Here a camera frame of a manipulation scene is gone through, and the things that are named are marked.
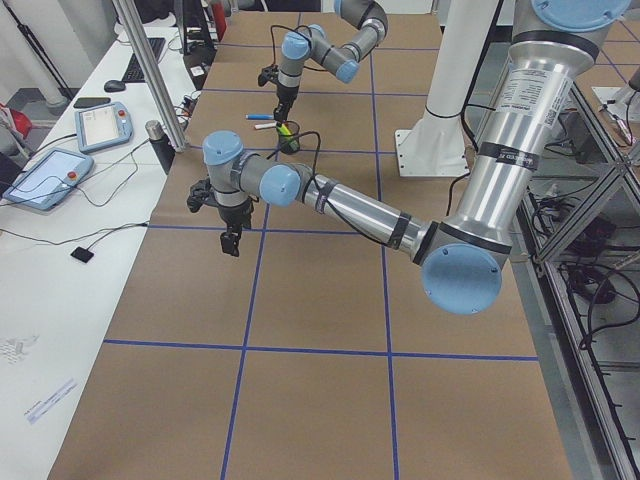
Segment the electronic equipment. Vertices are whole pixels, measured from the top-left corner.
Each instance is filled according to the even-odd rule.
[[[196,90],[202,90],[216,49],[200,0],[175,0],[174,12],[180,34],[182,59]]]
[[[105,105],[109,103],[111,99],[109,97],[80,97],[73,104],[73,108],[91,108],[98,105]]]
[[[120,102],[75,112],[78,149],[91,153],[127,143],[133,134],[131,117]]]
[[[107,80],[103,89],[107,93],[124,92],[127,89],[127,84],[121,80]]]
[[[151,50],[153,51],[153,55],[156,57],[156,62],[160,61],[160,54],[162,53],[162,48],[165,44],[165,39],[162,37],[151,37],[148,38],[149,45],[151,45]],[[135,53],[131,54],[131,58],[129,59],[129,64],[127,65],[127,69],[122,76],[122,81],[124,83],[142,83],[144,82],[144,72],[142,71],[142,67],[140,66],[140,62],[138,62],[138,58]]]
[[[36,210],[50,210],[59,204],[93,168],[93,159],[60,148],[49,150],[3,198]]]

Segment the tablet screen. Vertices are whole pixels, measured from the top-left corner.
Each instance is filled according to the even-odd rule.
[[[113,105],[92,108],[81,112],[80,115],[84,125],[86,145],[108,142],[120,137],[117,115]]]

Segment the table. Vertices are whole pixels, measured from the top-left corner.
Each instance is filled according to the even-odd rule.
[[[147,32],[164,37],[167,45],[177,36],[177,30],[168,27],[149,27]],[[119,40],[126,42],[126,36],[121,35]],[[172,42],[172,48],[177,44],[179,41]],[[193,84],[181,55],[166,46],[165,51],[160,71],[174,105],[180,105],[184,95],[193,93]],[[100,203],[124,178],[135,169],[137,172],[102,208],[90,205],[77,191],[47,214],[0,207],[2,228],[60,241],[149,219],[166,175],[149,144],[135,153],[135,163],[126,156],[147,139],[144,125],[151,119],[160,120],[159,113],[144,83],[128,84],[119,93],[103,91],[105,81],[121,78],[130,55],[130,46],[115,42],[78,93],[110,96],[124,103],[134,129],[127,144],[92,155],[96,162],[93,173],[111,168],[82,188]],[[75,132],[73,114],[70,106],[44,143]],[[77,151],[75,139],[55,146]],[[144,235],[144,228],[109,235],[95,246],[95,257],[87,264],[69,254],[78,245],[87,247],[96,236],[50,246],[0,235],[0,421],[4,425],[0,434],[0,478],[46,478]],[[16,354],[14,339],[23,342],[21,353]],[[61,396],[57,403],[51,398],[55,392]],[[30,424],[25,413],[47,399],[51,410]],[[44,407],[41,403],[36,411],[46,410]]]
[[[230,129],[273,149],[245,119],[275,106],[256,85],[271,24],[354,34],[335,15],[232,17],[192,145]],[[450,180],[399,178],[394,132],[423,113],[439,25],[389,25],[351,84],[305,72],[291,118],[321,132],[320,172],[438,220]],[[301,144],[280,160],[311,162]],[[450,315],[404,255],[264,202],[240,258],[225,256],[215,210],[185,208],[204,175],[197,148],[174,163],[50,480],[571,478],[509,266],[492,308]]]

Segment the white table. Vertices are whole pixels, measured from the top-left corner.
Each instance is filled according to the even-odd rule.
[[[148,36],[163,36],[167,45],[175,28],[151,27]],[[171,43],[179,47],[179,40]],[[120,79],[131,47],[118,42],[110,48],[78,96],[109,96],[126,105],[134,134],[125,145],[94,153],[93,173],[114,164],[147,139],[144,125],[160,119],[145,83],[127,84],[119,93],[105,93],[107,80]],[[174,105],[194,91],[181,55],[167,50],[160,62]],[[74,109],[69,107],[45,143],[75,132]],[[55,144],[77,151],[75,139]],[[0,227],[51,241],[60,241],[149,219],[166,176],[153,149],[144,145],[135,153],[138,172],[102,208],[72,192],[50,213],[38,214],[14,206],[0,207]],[[135,168],[131,158],[82,185],[98,203]],[[122,293],[146,229],[113,233],[98,243],[95,256],[83,264],[70,257],[76,246],[89,246],[98,237],[63,246],[48,246],[0,234],[0,478],[41,480],[51,469],[62,445],[82,389]],[[49,410],[30,423],[25,415],[38,402],[51,399]]]

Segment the marker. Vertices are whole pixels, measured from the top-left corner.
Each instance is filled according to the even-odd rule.
[[[246,117],[247,120],[273,120],[273,115],[263,113],[249,113]]]
[[[254,125],[253,129],[254,130],[264,130],[265,128],[276,128],[277,123],[276,122],[272,122],[272,123],[262,123],[260,125]]]

